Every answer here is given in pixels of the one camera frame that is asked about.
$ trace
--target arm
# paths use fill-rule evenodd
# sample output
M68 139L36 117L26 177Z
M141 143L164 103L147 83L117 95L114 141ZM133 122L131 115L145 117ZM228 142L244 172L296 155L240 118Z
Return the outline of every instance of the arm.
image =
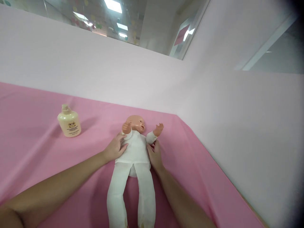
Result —
M152 145L157 139L157 137L161 135L163 129L164 125L162 123L159 123L159 126L156 125L156 128L152 132L147 134L146 142Z
M132 136L132 128L130 122L125 122L122 126L123 135L127 135L124 140L128 140Z
M146 142L152 145L157 137L154 135L153 131L149 132L146 137Z
M0 227L37 227L58 209L100 167L120 157L125 135L118 134L104 151L30 187L0 207Z
M159 123L159 126L156 125L156 128L153 130L153 134L158 137L161 135L162 130L164 129L164 125L162 123Z
M159 141L156 140L154 151L147 144L151 164L156 171L174 215L182 228L215 228L204 210L177 183L162 164Z

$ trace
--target doll leg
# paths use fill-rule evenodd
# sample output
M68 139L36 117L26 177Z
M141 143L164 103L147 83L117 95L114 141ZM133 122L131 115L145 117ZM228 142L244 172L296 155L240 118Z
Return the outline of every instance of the doll leg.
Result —
M110 228L126 228L128 225L123 195L132 165L121 162L115 164L107 196Z
M155 223L156 206L153 179L149 163L134 164L138 178L138 227L153 228Z

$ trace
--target bottle label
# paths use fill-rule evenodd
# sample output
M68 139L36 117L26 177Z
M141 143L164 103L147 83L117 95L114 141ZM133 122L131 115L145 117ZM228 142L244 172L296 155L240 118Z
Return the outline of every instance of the bottle label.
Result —
M68 122L67 125L68 125L67 131L69 132L69 135L75 135L79 132L78 124L75 123L74 121L73 122Z

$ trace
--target baby doll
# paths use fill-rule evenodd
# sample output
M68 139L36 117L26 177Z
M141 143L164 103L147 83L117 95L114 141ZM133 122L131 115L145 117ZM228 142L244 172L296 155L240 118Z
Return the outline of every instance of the baby doll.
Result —
M162 133L163 128L162 123L159 126L156 125L156 128L146 137L142 135L145 123L141 116L130 116L123 124L122 131L127 137L124 138L122 145L128 143L128 147L123 155L115 160L115 168L108 190L107 208L110 228L127 228L128 226L123 197L128 176L138 178L138 227L154 227L155 192L146 145L147 143L153 144Z

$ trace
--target doll head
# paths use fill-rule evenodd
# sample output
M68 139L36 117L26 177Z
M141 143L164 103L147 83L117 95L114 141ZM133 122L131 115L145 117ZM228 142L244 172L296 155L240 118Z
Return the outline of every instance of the doll head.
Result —
M129 116L126 120L127 122L131 123L132 130L136 130L139 133L143 133L145 131L145 121L141 116L132 115Z

